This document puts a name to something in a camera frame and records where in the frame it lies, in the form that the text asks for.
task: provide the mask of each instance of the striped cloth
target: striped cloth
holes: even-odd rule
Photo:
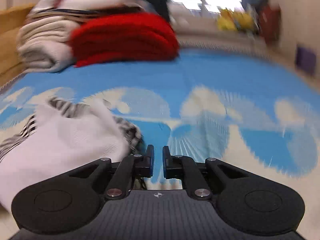
[[[62,99],[58,99],[57,97],[50,98],[47,103],[49,104],[49,106],[52,106],[53,108],[60,111],[61,115],[66,118],[75,118],[84,114],[85,111],[89,111],[88,105],[73,104]],[[140,129],[133,123],[130,123],[121,117],[114,116],[113,119],[116,121],[122,135],[129,143],[130,154],[135,154],[135,152],[139,151],[139,144],[142,143],[142,135]],[[0,144],[0,162],[10,150],[18,146],[30,135],[35,133],[36,127],[36,115],[33,114],[19,134],[16,134],[4,140]]]
[[[11,151],[13,148],[18,146],[24,140],[26,140],[30,135],[35,133],[36,131],[36,117],[33,114],[26,125],[23,127],[22,131],[14,136],[4,140],[0,144],[0,162],[4,158],[4,156]]]

